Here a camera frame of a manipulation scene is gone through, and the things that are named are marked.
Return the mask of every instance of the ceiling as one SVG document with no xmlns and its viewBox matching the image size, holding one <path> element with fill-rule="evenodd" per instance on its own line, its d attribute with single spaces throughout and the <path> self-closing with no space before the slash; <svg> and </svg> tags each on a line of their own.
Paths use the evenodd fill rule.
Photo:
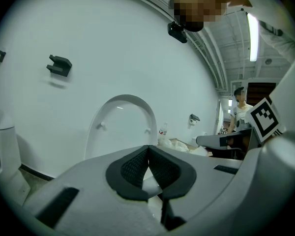
<svg viewBox="0 0 295 236">
<path fill-rule="evenodd" d="M 173 20 L 168 10 L 169 0 L 141 0 Z M 226 15 L 218 22 L 210 23 L 200 32 L 187 32 L 192 42 L 207 63 L 220 98 L 229 98 L 234 85 L 249 78 L 282 78 L 290 67 L 274 48 L 268 46 L 261 38 L 256 62 L 250 62 L 250 35 L 246 12 L 242 7 L 228 8 Z M 222 106 L 227 112 L 228 105 Z"/>
</svg>

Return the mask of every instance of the black wall bracket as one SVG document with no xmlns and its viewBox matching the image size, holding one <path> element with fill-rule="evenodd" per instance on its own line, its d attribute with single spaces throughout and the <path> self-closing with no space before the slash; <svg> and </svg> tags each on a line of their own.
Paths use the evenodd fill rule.
<svg viewBox="0 0 295 236">
<path fill-rule="evenodd" d="M 67 77 L 72 67 L 71 62 L 66 58 L 58 56 L 50 55 L 49 58 L 54 62 L 54 65 L 47 65 L 48 70 L 50 70 L 51 73 Z"/>
</svg>

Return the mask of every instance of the man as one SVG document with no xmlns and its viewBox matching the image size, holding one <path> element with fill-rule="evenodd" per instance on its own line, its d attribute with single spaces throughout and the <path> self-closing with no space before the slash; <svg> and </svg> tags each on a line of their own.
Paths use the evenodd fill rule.
<svg viewBox="0 0 295 236">
<path fill-rule="evenodd" d="M 229 6 L 243 6 L 259 20 L 264 41 L 290 63 L 295 60 L 295 24 L 279 0 L 170 0 L 169 4 L 175 19 L 190 31 L 218 20 Z"/>
</svg>

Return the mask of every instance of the black baseboard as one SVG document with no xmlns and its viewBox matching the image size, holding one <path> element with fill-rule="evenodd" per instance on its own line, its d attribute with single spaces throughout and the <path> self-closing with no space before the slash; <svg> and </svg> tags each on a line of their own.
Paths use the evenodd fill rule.
<svg viewBox="0 0 295 236">
<path fill-rule="evenodd" d="M 41 174 L 40 172 L 37 172 L 37 171 L 35 171 L 35 170 L 33 170 L 33 169 L 31 169 L 31 168 L 25 166 L 24 164 L 22 164 L 22 165 L 20 166 L 20 168 L 21 168 L 22 170 L 24 170 L 24 171 L 26 171 L 26 172 L 32 174 L 33 176 L 38 177 L 38 178 L 41 178 L 41 179 L 46 180 L 46 181 L 51 181 L 51 180 L 54 179 L 53 177 L 50 177 L 50 176 L 46 176 L 46 175 L 44 175 L 44 174 Z"/>
</svg>

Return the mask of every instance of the person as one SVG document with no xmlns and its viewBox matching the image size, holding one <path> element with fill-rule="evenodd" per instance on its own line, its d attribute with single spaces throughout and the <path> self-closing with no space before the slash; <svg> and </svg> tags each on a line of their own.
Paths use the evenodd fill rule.
<svg viewBox="0 0 295 236">
<path fill-rule="evenodd" d="M 227 131 L 228 134 L 236 130 L 235 123 L 240 119 L 245 119 L 247 111 L 253 108 L 253 106 L 246 103 L 246 93 L 243 89 L 237 88 L 234 92 L 237 106 L 231 110 L 231 123 Z"/>
<path fill-rule="evenodd" d="M 259 20 L 260 35 L 290 63 L 295 60 L 295 24 L 280 0 L 170 0 L 174 18 L 189 31 L 216 21 L 229 6 L 243 6 Z"/>
</svg>

